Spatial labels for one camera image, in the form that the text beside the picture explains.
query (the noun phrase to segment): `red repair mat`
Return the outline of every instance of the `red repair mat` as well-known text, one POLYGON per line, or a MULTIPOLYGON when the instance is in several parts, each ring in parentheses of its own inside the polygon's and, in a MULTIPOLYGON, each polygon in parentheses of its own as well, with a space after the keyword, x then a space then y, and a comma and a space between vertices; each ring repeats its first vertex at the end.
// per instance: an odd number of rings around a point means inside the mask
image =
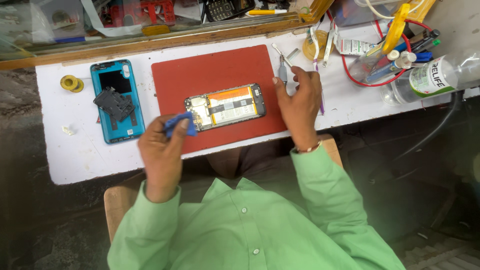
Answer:
POLYGON ((286 130, 278 107, 266 45, 227 50, 152 64, 160 114, 185 112, 186 98, 257 83, 267 114, 214 128, 185 139, 182 153, 238 142, 286 130))

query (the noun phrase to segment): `red wire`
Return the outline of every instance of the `red wire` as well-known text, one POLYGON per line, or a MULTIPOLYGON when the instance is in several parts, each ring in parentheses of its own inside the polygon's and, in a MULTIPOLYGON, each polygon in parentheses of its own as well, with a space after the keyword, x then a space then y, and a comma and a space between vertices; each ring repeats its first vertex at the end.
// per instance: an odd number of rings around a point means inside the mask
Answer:
MULTIPOLYGON (((327 15, 328 15, 328 18, 330 19, 330 21, 333 21, 333 17, 332 15, 330 14, 330 11, 327 10, 327 15)), ((415 24, 415 25, 420 25, 424 28, 427 28, 428 30, 432 30, 430 27, 428 27, 427 25, 424 25, 422 23, 419 23, 419 22, 415 22, 415 21, 412 21, 412 20, 405 20, 405 22, 408 22, 408 23, 412 23, 412 24, 415 24)), ((405 41, 405 44, 407 45, 407 51, 408 52, 412 52, 412 48, 410 46, 410 42, 408 41, 408 38, 405 34, 402 33, 402 38, 403 40, 405 41)), ((384 86, 386 84, 389 84, 391 83, 392 81, 395 81, 396 79, 398 79, 405 71, 407 71, 406 69, 403 69, 402 71, 400 71, 399 74, 397 74, 397 76, 393 77, 391 80, 388 80, 384 83, 381 83, 381 84, 376 84, 376 85, 368 85, 368 84, 364 84, 364 83, 361 83, 357 80, 355 80, 352 75, 350 75, 350 72, 348 72, 348 67, 347 67, 347 62, 345 61, 345 55, 342 54, 342 61, 343 61, 343 67, 345 68, 345 72, 347 73, 347 76, 350 78, 350 80, 352 80, 354 83, 358 84, 358 85, 361 85, 361 86, 369 86, 369 87, 377 87, 377 86, 384 86)))
POLYGON ((419 23, 419 22, 415 22, 415 21, 412 21, 412 20, 405 20, 406 23, 411 23, 411 24, 414 24, 414 25, 420 25, 421 27, 423 28, 427 28, 428 30, 432 30, 430 27, 428 27, 427 25, 424 25, 422 23, 419 23))
MULTIPOLYGON (((408 41, 408 38, 405 34, 402 33, 402 37, 403 37, 403 40, 405 41, 405 44, 407 45, 407 51, 408 52, 412 52, 412 48, 410 47, 410 42, 408 41)), ((403 69, 402 71, 400 71, 399 74, 397 74, 395 77, 393 77, 392 79, 384 82, 384 83, 381 83, 381 84, 376 84, 376 85, 368 85, 368 84, 364 84, 364 83, 361 83, 357 80, 355 80, 352 75, 350 75, 350 72, 348 72, 348 67, 347 67, 347 62, 345 61, 345 56, 342 55, 342 60, 343 60, 343 67, 345 68, 345 72, 347 73, 347 76, 350 78, 350 80, 352 80, 354 83, 358 84, 358 85, 361 85, 361 86, 369 86, 369 87, 377 87, 377 86, 384 86, 384 85, 387 85, 389 83, 391 83, 392 81, 395 81, 396 79, 398 79, 405 71, 406 69, 403 69)))
POLYGON ((380 24, 378 24, 378 20, 376 20, 375 23, 377 24, 377 29, 378 29, 378 33, 380 34, 380 37, 383 38, 384 35, 382 33, 382 29, 380 28, 380 24))

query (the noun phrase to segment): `man's left hand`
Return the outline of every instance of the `man's left hand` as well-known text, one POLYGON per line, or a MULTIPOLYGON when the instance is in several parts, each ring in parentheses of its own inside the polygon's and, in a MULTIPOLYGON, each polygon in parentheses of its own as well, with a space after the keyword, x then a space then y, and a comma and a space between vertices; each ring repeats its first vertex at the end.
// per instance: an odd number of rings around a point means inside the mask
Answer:
POLYGON ((175 114, 157 117, 138 141, 147 175, 145 195, 154 203, 164 203, 173 198, 181 177, 180 155, 190 119, 181 120, 175 126, 171 139, 168 139, 163 126, 173 117, 175 114))

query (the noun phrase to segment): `green bottle label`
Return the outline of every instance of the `green bottle label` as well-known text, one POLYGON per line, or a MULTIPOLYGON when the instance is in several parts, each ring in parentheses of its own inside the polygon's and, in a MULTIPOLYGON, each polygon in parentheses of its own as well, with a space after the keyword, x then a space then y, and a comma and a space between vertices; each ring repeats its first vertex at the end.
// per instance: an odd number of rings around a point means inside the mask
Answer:
POLYGON ((422 98, 456 90, 451 87, 442 74, 442 60, 445 56, 430 61, 426 67, 415 68, 410 73, 410 87, 422 98))

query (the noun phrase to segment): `smartphone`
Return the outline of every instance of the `smartphone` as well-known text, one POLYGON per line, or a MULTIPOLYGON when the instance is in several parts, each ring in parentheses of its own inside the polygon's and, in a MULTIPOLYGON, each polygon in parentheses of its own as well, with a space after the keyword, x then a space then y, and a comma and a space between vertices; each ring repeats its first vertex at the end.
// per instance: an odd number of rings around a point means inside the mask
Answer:
POLYGON ((207 19, 218 22, 237 16, 255 8, 254 0, 216 0, 207 4, 207 19))
POLYGON ((192 112, 193 125, 198 132, 259 118, 267 113, 258 84, 186 98, 185 109, 192 112))
POLYGON ((145 126, 130 61, 123 59, 93 64, 90 66, 90 73, 95 96, 98 96, 103 89, 111 87, 135 106, 135 109, 121 122, 98 108, 105 142, 114 144, 139 138, 145 132, 145 126))

